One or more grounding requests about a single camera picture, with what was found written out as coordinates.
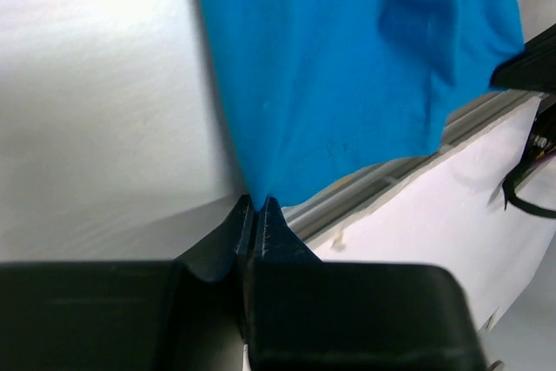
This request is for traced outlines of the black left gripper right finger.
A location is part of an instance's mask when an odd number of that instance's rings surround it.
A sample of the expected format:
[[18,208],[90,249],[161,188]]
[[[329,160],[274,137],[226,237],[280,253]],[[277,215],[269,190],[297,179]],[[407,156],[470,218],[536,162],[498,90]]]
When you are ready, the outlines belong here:
[[288,226],[281,206],[268,198],[256,214],[254,258],[267,262],[314,262],[321,260]]

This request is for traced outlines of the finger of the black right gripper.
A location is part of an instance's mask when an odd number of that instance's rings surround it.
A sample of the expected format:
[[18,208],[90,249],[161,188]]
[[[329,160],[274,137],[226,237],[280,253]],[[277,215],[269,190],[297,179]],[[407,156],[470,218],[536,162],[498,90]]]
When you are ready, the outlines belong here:
[[526,43],[525,50],[498,66],[490,86],[536,92],[555,91],[555,25]]

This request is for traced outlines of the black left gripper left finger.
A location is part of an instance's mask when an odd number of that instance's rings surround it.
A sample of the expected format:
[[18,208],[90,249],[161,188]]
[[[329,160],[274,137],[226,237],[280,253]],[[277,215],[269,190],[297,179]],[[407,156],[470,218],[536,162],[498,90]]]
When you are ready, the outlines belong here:
[[251,198],[242,195],[222,223],[175,260],[202,282],[222,281],[249,240],[254,216]]

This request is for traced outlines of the blue t-shirt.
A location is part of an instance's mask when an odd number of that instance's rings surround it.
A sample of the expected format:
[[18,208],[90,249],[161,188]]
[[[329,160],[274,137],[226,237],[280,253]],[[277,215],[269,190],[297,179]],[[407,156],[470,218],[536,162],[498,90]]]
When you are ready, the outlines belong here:
[[255,207],[427,156],[524,48],[517,0],[200,0]]

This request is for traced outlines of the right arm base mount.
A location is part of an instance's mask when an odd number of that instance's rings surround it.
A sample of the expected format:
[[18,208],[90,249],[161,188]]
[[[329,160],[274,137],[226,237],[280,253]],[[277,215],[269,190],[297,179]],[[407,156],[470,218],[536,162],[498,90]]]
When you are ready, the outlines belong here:
[[554,219],[555,210],[521,199],[516,188],[542,164],[555,158],[555,104],[541,110],[533,121],[533,126],[522,157],[504,177],[501,187],[504,195],[504,208],[514,206],[529,215]]

